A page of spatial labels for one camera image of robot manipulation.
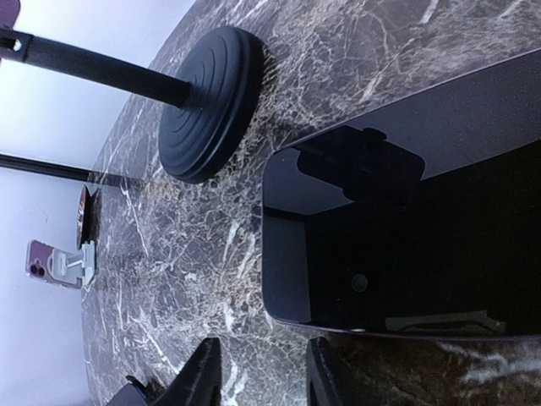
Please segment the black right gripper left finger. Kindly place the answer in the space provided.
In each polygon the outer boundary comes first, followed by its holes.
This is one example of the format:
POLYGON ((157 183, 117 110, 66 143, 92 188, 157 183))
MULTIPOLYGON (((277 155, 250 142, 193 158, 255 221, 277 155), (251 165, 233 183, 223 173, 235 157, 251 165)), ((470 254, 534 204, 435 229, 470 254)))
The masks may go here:
POLYGON ((221 343, 218 337, 205 338, 166 391, 152 405, 220 405, 221 343))

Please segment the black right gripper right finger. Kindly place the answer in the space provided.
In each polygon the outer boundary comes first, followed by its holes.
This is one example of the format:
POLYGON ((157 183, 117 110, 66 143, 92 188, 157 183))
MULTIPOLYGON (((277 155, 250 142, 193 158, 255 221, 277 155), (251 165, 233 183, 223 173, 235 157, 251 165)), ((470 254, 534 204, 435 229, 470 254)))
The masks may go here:
POLYGON ((323 337, 309 340, 306 351, 307 405, 379 405, 323 337))

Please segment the dark phone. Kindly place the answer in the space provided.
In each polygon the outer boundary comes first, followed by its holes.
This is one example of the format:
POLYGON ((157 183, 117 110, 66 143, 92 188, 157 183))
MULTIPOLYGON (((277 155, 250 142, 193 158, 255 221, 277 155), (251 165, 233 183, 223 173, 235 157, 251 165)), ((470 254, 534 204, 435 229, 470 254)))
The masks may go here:
POLYGON ((287 324, 378 336, 540 333, 540 54, 277 151, 262 298, 287 324))

